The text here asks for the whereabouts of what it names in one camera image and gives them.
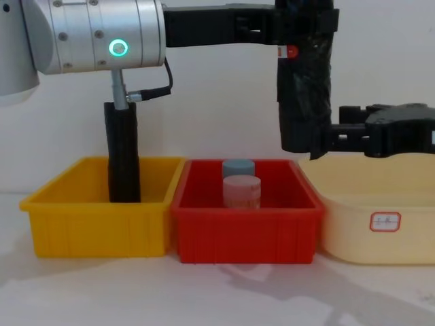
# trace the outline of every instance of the black pole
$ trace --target black pole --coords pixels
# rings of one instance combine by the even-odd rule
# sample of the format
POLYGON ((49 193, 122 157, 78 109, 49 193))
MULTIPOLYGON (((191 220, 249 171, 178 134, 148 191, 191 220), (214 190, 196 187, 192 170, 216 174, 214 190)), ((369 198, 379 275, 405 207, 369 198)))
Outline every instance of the black pole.
POLYGON ((114 103, 104 104, 111 202, 141 201, 136 104, 128 106, 116 110, 114 103))
MULTIPOLYGON (((295 12, 332 9, 333 0, 276 0, 278 8, 295 12)), ((298 55, 278 60, 278 102, 281 144, 285 151, 327 152, 325 135, 331 125, 330 60, 333 33, 295 37, 298 55)))

